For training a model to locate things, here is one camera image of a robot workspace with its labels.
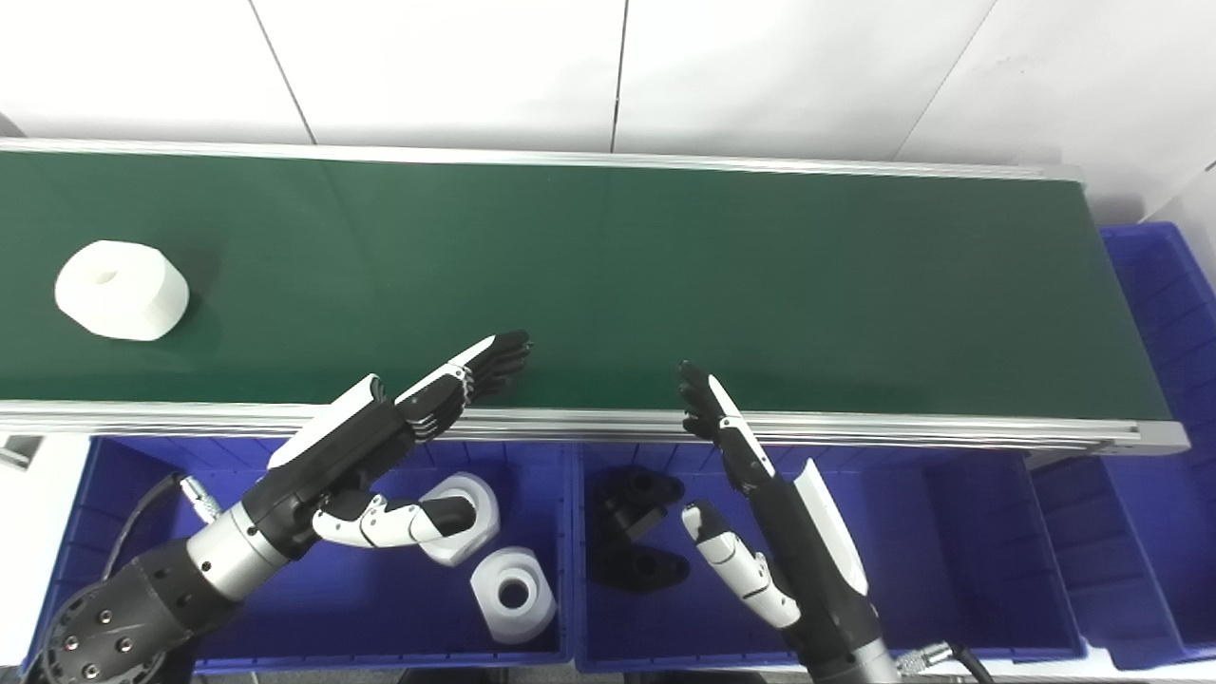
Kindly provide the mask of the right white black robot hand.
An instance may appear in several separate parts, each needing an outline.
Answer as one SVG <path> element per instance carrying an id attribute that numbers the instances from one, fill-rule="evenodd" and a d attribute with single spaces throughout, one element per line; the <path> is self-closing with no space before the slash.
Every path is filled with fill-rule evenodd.
<path id="1" fill-rule="evenodd" d="M 730 393 L 711 372 L 680 365 L 683 428 L 717 447 L 732 488 L 769 550 L 751 551 L 711 501 L 689 501 L 681 521 L 709 567 L 743 605 L 779 632 L 816 683 L 895 683 L 852 536 L 815 462 L 783 477 Z"/>

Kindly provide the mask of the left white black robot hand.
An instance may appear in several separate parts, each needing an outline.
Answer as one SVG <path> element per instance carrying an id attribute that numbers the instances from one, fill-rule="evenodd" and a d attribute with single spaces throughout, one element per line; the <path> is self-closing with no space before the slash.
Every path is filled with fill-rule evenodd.
<path id="1" fill-rule="evenodd" d="M 368 372 L 274 452 L 240 503 L 274 550 L 299 560 L 319 542 L 313 518 L 339 495 L 368 486 L 438 439 L 468 407 L 503 392 L 531 351 L 523 330 L 494 333 L 427 372 L 398 396 Z"/>

